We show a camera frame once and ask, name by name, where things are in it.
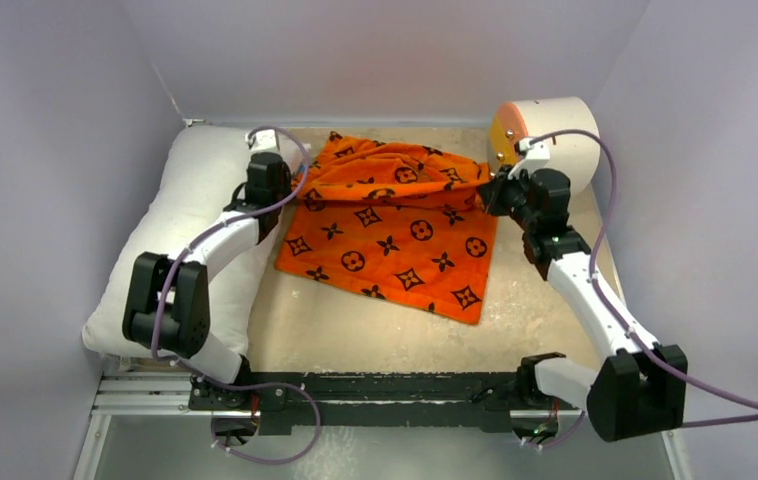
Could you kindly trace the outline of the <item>white pillow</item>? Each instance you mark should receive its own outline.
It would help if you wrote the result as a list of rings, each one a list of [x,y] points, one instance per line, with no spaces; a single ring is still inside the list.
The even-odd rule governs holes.
[[[132,231],[108,284],[82,329],[84,345],[97,353],[145,358],[147,348],[122,334],[133,262],[143,252],[173,254],[211,225],[246,179],[246,133],[221,126],[193,126],[174,140],[159,191]],[[210,284],[211,331],[231,350],[248,349],[247,327],[277,234],[239,255]]]

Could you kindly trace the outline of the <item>orange patterned pillowcase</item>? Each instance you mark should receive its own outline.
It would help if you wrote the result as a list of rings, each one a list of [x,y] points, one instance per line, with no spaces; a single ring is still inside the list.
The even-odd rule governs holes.
[[[275,267],[350,293],[479,323],[497,220],[483,162],[438,148],[329,133]]]

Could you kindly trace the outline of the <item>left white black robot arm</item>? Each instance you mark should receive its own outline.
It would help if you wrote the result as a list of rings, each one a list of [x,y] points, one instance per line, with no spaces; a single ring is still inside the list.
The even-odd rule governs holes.
[[[251,154],[245,180],[212,225],[174,256],[144,252],[133,262],[124,338],[208,378],[230,409],[250,402],[253,382],[245,355],[211,330],[209,284],[278,226],[293,169],[280,153]]]

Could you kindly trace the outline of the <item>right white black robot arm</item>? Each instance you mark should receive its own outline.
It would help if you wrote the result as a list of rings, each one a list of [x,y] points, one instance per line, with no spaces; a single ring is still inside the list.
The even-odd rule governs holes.
[[[521,227],[527,260],[567,303],[602,360],[592,370],[561,353],[525,357],[518,397],[531,407],[557,398],[580,408],[607,442],[677,429],[687,357],[644,328],[602,277],[591,248],[568,222],[570,187],[554,169],[503,166],[478,189],[486,213]]]

